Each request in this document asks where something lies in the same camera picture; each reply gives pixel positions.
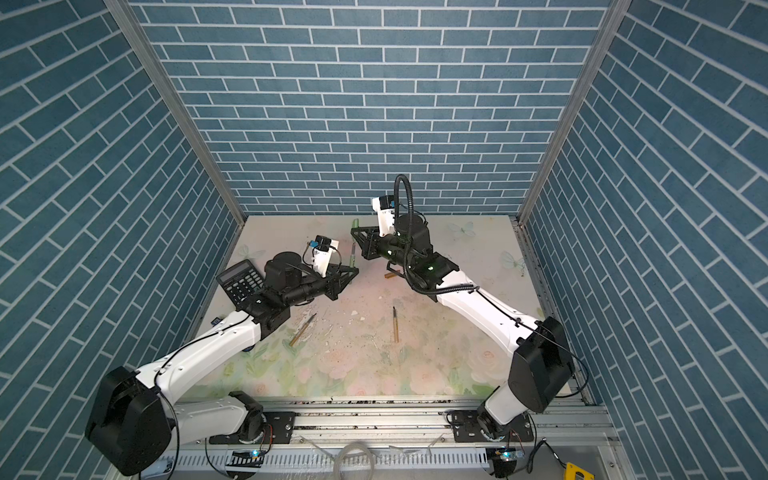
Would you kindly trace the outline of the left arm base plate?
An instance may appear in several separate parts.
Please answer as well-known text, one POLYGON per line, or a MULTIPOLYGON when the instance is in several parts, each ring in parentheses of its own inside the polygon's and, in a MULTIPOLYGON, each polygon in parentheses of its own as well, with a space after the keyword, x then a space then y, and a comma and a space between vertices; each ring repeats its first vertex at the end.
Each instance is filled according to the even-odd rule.
POLYGON ((289 444, 295 419, 295 412, 249 415, 235 433, 210 437, 209 442, 213 445, 289 444))

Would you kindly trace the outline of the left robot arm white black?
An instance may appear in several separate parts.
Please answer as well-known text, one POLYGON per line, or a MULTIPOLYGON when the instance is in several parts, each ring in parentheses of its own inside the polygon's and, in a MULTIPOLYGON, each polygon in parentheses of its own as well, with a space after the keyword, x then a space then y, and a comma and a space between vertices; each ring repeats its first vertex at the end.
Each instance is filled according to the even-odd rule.
POLYGON ((85 437, 124 476, 143 472, 170 445, 228 436, 236 442, 263 441, 269 429, 262 405, 242 391, 202 402, 180 398, 231 357, 277 331, 294 306, 325 296, 336 300, 359 270, 332 264, 323 274, 290 251, 259 271, 248 259, 218 275, 235 305, 209 331, 135 370, 120 366, 97 388, 85 437))

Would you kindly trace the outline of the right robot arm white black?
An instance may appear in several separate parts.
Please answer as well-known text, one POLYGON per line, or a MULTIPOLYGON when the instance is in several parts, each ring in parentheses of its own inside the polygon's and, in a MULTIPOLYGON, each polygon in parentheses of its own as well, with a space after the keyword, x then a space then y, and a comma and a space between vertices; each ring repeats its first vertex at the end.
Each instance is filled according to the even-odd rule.
POLYGON ((543 412, 575 373, 562 324, 526 315, 470 280, 434 249, 421 216, 402 214, 384 230, 354 227, 351 235, 365 259, 399 266, 399 276, 413 291, 459 313, 508 354, 507 379, 479 408, 486 430, 500 429, 528 411, 543 412))

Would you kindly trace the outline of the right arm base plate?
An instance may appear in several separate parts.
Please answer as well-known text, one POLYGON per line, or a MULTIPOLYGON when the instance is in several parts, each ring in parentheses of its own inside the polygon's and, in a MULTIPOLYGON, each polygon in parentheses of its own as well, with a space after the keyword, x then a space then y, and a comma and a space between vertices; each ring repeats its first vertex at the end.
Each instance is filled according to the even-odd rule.
POLYGON ((449 410, 444 414, 457 443, 532 442, 532 423, 526 414, 517 415, 507 424, 498 423, 483 408, 449 410))

